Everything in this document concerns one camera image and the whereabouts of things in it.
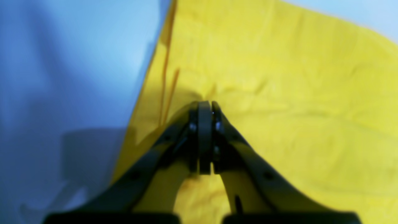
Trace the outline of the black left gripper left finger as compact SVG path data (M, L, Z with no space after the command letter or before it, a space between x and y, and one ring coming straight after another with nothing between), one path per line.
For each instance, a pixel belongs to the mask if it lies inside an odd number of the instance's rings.
M213 111L192 102L166 124L148 151L114 184L88 203L48 215L45 224L179 224L176 194L190 174L210 174Z

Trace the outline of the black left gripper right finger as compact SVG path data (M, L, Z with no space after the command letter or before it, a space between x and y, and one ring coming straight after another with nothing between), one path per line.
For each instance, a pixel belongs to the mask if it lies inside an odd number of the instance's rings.
M354 212L328 208L297 190L259 156L215 101L213 165L229 200L223 224L360 224Z

